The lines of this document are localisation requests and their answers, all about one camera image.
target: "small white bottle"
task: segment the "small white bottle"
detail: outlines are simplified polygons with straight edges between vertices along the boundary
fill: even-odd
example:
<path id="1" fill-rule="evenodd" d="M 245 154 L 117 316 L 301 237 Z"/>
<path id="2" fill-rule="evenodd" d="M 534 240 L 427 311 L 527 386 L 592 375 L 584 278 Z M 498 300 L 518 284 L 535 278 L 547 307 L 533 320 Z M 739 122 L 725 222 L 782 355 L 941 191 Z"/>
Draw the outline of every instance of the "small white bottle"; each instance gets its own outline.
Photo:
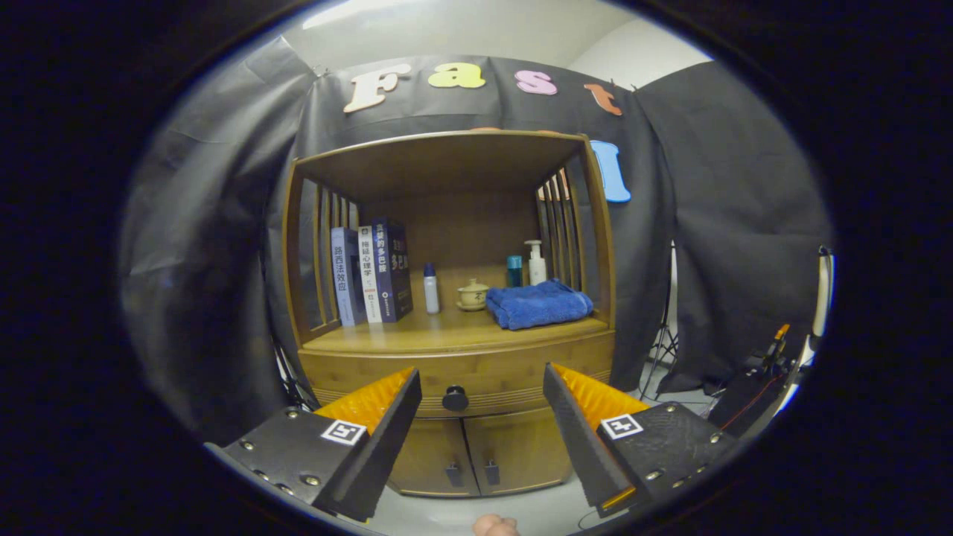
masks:
<path id="1" fill-rule="evenodd" d="M 423 265 L 423 300 L 427 304 L 428 314 L 435 315 L 440 312 L 440 300 L 436 295 L 436 272 L 432 262 Z"/>
<path id="2" fill-rule="evenodd" d="M 538 285 L 546 280 L 546 260 L 539 254 L 540 240 L 526 240 L 530 246 L 530 284 Z"/>

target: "book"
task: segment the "book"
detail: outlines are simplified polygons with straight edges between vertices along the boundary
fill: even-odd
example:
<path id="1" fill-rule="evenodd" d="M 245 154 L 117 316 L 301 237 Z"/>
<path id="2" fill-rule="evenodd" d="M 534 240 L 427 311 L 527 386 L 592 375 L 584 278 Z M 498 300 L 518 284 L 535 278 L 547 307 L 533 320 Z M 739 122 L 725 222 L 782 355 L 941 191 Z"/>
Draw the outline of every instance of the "book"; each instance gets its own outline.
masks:
<path id="1" fill-rule="evenodd" d="M 364 294 L 364 310 L 369 323 L 380 323 L 380 303 L 377 300 L 377 276 L 375 265 L 374 232 L 370 225 L 357 228 L 357 248 L 360 262 L 361 292 Z"/>
<path id="2" fill-rule="evenodd" d="M 381 321 L 396 322 L 414 309 L 407 234 L 401 223 L 387 217 L 377 217 L 371 225 L 374 227 L 380 318 Z"/>
<path id="3" fill-rule="evenodd" d="M 357 231 L 347 227 L 331 230 L 331 263 L 337 294 L 337 316 L 341 325 L 352 326 L 367 320 L 361 284 Z"/>

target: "orange letter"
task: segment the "orange letter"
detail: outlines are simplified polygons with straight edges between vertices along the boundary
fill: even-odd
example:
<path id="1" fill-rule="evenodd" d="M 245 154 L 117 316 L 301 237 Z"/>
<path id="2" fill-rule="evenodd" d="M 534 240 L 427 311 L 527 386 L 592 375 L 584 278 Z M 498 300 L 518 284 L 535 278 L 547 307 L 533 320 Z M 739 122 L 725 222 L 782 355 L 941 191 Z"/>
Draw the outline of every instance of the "orange letter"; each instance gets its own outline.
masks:
<path id="1" fill-rule="evenodd" d="M 620 110 L 619 108 L 616 108 L 616 106 L 612 104 L 612 99 L 613 99 L 612 94 L 605 91 L 602 88 L 602 86 L 600 86 L 599 84 L 586 84 L 585 86 L 582 86 L 582 87 L 593 93 L 593 97 L 596 98 L 596 103 L 599 105 L 600 108 L 602 108 L 608 113 L 613 113 L 615 115 L 622 115 L 622 110 Z"/>

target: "cabinet door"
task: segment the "cabinet door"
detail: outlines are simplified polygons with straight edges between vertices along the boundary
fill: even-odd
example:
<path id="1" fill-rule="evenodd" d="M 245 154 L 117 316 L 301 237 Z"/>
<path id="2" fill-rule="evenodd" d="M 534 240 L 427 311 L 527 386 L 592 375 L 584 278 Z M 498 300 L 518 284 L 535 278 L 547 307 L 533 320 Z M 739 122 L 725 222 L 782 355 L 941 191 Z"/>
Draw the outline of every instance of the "cabinet door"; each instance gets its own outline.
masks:
<path id="1" fill-rule="evenodd" d="M 478 496 L 460 419 L 414 419 L 390 485 L 409 495 Z"/>
<path id="2" fill-rule="evenodd" d="M 483 495 L 559 484 L 572 471 L 549 407 L 463 422 Z"/>

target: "black backdrop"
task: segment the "black backdrop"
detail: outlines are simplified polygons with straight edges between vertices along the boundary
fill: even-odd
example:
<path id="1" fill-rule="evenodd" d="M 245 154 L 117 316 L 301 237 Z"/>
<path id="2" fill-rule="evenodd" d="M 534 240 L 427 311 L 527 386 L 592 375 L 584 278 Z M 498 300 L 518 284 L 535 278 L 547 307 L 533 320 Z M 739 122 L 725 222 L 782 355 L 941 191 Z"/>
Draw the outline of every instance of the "black backdrop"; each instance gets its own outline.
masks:
<path id="1" fill-rule="evenodd" d="M 660 392 L 731 378 L 788 323 L 797 355 L 817 303 L 818 248 L 837 250 L 820 174 L 736 76 L 703 63 L 637 93 L 676 206 L 679 359 Z"/>
<path id="2" fill-rule="evenodd" d="M 486 84 L 427 83 L 435 66 L 457 61 L 479 65 Z M 342 112 L 355 75 L 399 63 L 412 70 L 383 103 Z M 558 93 L 518 89 L 521 70 L 547 72 Z M 622 116 L 598 106 L 588 83 L 613 93 Z M 727 380 L 781 323 L 802 340 L 814 312 L 816 251 L 830 243 L 819 187 L 780 122 L 723 68 L 697 65 L 637 92 L 485 56 L 398 58 L 317 76 L 278 38 L 187 95 L 132 180 L 120 250 L 123 307 L 147 378 L 173 413 L 203 440 L 220 443 L 260 423 L 286 401 L 273 342 L 310 389 L 294 354 L 280 270 L 283 193 L 294 158 L 478 127 L 583 133 L 618 147 L 632 199 L 609 204 L 615 387 L 639 385 L 664 307 L 673 237 L 681 277 L 676 373 L 683 379 L 675 389 Z M 304 195 L 310 206 L 314 189 Z M 588 226 L 584 200 L 580 209 Z M 301 225 L 305 232 L 312 224 L 305 217 Z M 313 279 L 310 253 L 301 260 L 305 280 Z"/>

